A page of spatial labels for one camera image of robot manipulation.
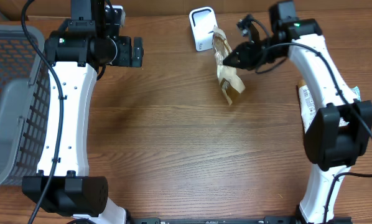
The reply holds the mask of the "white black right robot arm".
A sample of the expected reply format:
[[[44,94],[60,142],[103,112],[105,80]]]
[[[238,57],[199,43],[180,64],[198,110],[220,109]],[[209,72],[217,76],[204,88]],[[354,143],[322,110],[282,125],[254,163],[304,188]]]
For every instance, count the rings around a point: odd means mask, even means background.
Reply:
[[[292,1],[271,6],[269,17],[268,30],[252,15],[241,19],[237,26],[248,40],[223,63],[256,71],[267,63],[276,67],[278,58],[286,58],[298,68],[316,113],[304,133],[305,154],[312,168],[293,222],[350,223],[350,218],[335,217],[333,208],[344,178],[352,174],[352,166],[372,141],[372,102],[360,101],[348,87],[315,19],[299,18]],[[262,30],[265,39],[259,36]]]

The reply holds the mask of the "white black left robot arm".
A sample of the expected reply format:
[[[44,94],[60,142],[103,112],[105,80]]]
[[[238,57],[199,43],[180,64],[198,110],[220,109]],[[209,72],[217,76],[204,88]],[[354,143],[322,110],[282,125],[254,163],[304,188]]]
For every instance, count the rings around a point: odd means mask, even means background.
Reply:
[[[51,32],[38,55],[49,72],[49,112],[42,155],[22,192],[72,223],[132,223],[108,196],[106,177],[89,175],[86,149],[90,103],[106,67],[142,65],[140,37],[121,36],[126,13],[110,1],[71,2],[71,16]]]

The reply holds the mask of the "beige clear plastic pouch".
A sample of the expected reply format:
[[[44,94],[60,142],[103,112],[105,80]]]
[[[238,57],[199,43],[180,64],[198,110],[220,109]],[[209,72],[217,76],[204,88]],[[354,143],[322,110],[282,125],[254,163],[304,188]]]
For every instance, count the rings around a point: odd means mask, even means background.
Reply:
[[[229,105],[232,105],[237,98],[244,92],[245,85],[237,76],[236,68],[226,66],[223,60],[232,53],[225,33],[215,26],[213,28],[212,47],[216,60],[216,75],[218,83]]]

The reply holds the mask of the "teal wet wipes pack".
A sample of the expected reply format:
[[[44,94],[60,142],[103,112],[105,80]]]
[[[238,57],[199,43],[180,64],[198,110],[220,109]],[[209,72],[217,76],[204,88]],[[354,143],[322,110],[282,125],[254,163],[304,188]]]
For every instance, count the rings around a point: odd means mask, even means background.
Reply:
[[[356,95],[356,99],[358,101],[361,101],[361,94],[360,94],[360,89],[358,86],[354,87],[351,89],[351,91]]]

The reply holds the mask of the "grey plastic mesh basket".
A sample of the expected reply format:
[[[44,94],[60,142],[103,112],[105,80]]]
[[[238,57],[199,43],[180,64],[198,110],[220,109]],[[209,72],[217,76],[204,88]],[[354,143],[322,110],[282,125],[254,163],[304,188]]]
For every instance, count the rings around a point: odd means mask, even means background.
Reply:
[[[0,186],[21,185],[42,155],[50,101],[45,65],[21,26],[0,25]]]

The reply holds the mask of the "white cosmetic tube gold cap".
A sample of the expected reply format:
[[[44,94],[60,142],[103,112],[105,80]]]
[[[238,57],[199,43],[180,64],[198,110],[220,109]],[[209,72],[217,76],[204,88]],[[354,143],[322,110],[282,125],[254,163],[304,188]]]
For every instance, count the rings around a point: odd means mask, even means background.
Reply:
[[[300,115],[304,132],[306,133],[316,115],[315,104],[305,80],[299,80],[297,89],[300,101]]]

